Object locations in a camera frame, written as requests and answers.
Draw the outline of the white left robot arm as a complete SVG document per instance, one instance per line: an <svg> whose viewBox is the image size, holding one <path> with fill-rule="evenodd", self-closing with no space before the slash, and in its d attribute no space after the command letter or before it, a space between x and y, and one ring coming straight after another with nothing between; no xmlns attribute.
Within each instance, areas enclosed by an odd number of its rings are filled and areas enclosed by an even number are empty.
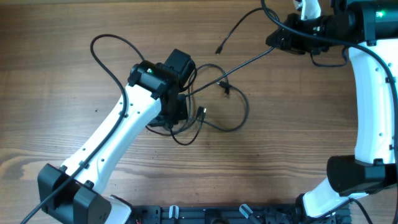
<svg viewBox="0 0 398 224"><path fill-rule="evenodd" d="M139 133L147 126L177 124L187 117L182 90L195 63L175 49L164 63L133 66L118 104L82 147L59 168L38 174L42 211L61 223L129 223L132 205L102 194Z"/></svg>

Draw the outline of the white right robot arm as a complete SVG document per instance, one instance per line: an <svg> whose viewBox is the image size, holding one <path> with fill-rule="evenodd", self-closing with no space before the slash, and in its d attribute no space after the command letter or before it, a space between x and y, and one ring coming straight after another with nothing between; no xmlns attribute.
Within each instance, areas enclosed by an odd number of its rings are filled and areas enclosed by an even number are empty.
<svg viewBox="0 0 398 224"><path fill-rule="evenodd" d="M267 45L297 55L340 45L356 82L354 154L329 158L326 179L298 198L302 220L310 223L397 187L397 2L332 1L329 16L321 14L317 1L294 5L296 12L278 23Z"/></svg>

